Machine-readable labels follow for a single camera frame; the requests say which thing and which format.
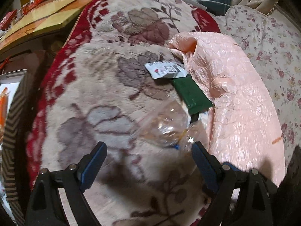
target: yellow wooden panel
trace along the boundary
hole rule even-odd
[[[37,9],[31,10],[27,15],[25,15],[21,20],[19,20],[0,40],[3,41],[5,38],[9,37],[11,34],[15,33],[24,26],[37,21],[38,19],[47,17],[72,3],[75,0],[55,0],[51,3],[47,3],[44,6],[38,7]]]
[[[40,24],[34,31],[33,34],[41,34],[49,31],[63,28],[72,19],[76,18],[81,12],[81,9],[75,8],[67,11],[60,11],[49,16],[42,24]]]

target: flower pattern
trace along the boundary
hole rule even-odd
[[[301,145],[301,33],[271,16],[234,6],[215,17],[242,47],[269,91],[283,132],[285,162]]]

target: barcode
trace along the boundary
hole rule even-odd
[[[165,69],[170,72],[170,73],[177,73],[177,72],[181,72],[179,70],[179,68],[176,65],[171,65],[171,66],[164,66]]]

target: white cord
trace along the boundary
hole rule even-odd
[[[228,7],[232,7],[232,6],[228,5],[228,4],[217,2],[217,1],[212,1],[212,0],[196,0],[196,1],[199,1],[199,2],[213,2],[213,3],[218,3],[218,4],[226,5]]]

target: clear plastic bag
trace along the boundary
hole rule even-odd
[[[202,122],[197,121],[187,128],[188,123],[188,114],[180,104],[167,102],[140,122],[139,137],[162,148],[178,145],[181,152],[190,152],[196,141],[207,148],[208,138]]]

